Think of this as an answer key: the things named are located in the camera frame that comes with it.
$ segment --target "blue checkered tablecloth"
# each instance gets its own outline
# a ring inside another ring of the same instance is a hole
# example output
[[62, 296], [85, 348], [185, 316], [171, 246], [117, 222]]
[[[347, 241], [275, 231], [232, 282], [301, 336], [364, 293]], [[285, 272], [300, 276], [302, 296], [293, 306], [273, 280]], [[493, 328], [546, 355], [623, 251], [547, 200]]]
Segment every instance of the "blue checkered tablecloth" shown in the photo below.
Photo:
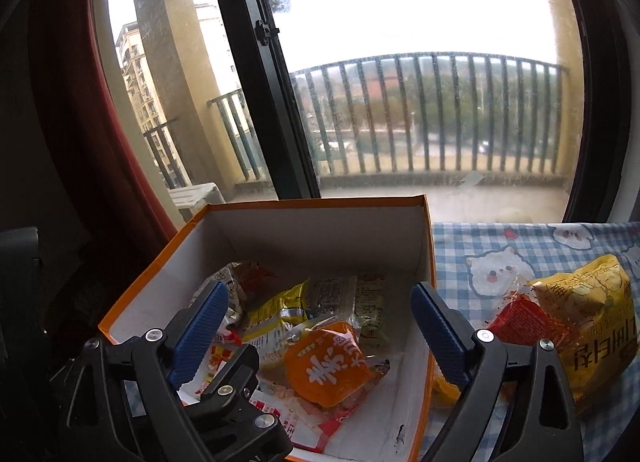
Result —
[[[611, 253], [629, 275], [636, 312], [640, 310], [640, 223], [435, 223], [433, 238], [438, 292], [476, 329], [485, 327], [494, 317], [497, 298], [504, 292], [500, 287], [502, 270], [496, 267], [502, 264], [505, 274], [515, 267], [527, 278], [531, 273], [540, 278], [574, 271]], [[605, 393], [579, 417], [586, 462], [600, 462], [606, 456], [638, 409], [640, 355]], [[498, 400], [474, 461], [489, 458], [505, 413], [506, 405]], [[422, 453], [434, 441], [447, 415], [447, 410], [431, 409]]]

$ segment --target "blue textured pad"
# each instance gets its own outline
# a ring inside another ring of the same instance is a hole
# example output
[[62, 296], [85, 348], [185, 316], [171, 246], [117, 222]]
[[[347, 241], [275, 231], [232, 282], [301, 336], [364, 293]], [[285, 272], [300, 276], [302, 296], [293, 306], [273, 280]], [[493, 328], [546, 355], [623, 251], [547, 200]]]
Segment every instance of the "blue textured pad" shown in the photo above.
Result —
[[173, 366], [166, 379], [176, 390], [196, 375], [228, 309], [229, 295], [226, 285], [216, 280], [209, 283], [215, 284], [215, 288], [202, 304], [200, 311], [191, 319], [174, 348]]
[[411, 290], [411, 311], [445, 379], [464, 390], [471, 381], [466, 371], [466, 349], [421, 283]]

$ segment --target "white sky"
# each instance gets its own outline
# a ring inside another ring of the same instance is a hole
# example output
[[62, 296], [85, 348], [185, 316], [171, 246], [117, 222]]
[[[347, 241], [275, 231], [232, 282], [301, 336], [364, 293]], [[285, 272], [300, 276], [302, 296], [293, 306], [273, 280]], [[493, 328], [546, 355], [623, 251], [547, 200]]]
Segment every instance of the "white sky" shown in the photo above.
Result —
[[[136, 13], [133, 0], [109, 4], [115, 41]], [[290, 71], [414, 51], [490, 52], [556, 62], [547, 0], [290, 0], [290, 5], [289, 13], [274, 15]]]

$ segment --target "metal bolt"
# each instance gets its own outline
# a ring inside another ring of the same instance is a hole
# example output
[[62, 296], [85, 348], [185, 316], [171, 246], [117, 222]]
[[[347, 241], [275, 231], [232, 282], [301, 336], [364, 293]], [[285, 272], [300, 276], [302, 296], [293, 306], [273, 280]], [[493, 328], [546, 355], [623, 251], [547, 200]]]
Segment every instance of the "metal bolt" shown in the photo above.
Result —
[[484, 328], [477, 331], [476, 336], [478, 336], [478, 339], [483, 343], [491, 343], [491, 341], [494, 340], [494, 333]]
[[233, 386], [230, 384], [225, 384], [224, 386], [220, 386], [218, 389], [218, 395], [228, 395], [234, 391]]
[[254, 424], [258, 428], [269, 428], [276, 422], [276, 418], [273, 415], [265, 413], [264, 415], [257, 416], [254, 420]]
[[543, 350], [546, 350], [547, 352], [549, 352], [550, 350], [554, 349], [554, 342], [551, 341], [550, 339], [541, 339], [540, 340], [540, 347]]
[[85, 341], [84, 348], [86, 348], [87, 350], [92, 350], [94, 348], [97, 348], [99, 344], [100, 340], [97, 337], [92, 337], [91, 339]]
[[162, 337], [162, 331], [159, 328], [152, 328], [145, 334], [147, 341], [158, 341]]

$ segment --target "red curtain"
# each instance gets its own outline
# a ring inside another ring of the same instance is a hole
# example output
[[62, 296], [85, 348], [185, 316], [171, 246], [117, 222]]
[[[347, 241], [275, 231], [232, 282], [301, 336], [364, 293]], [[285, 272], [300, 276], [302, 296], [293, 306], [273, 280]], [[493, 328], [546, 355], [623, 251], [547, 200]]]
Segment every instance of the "red curtain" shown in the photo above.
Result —
[[79, 217], [118, 261], [148, 264], [176, 229], [116, 116], [90, 0], [31, 0], [28, 46], [42, 131]]

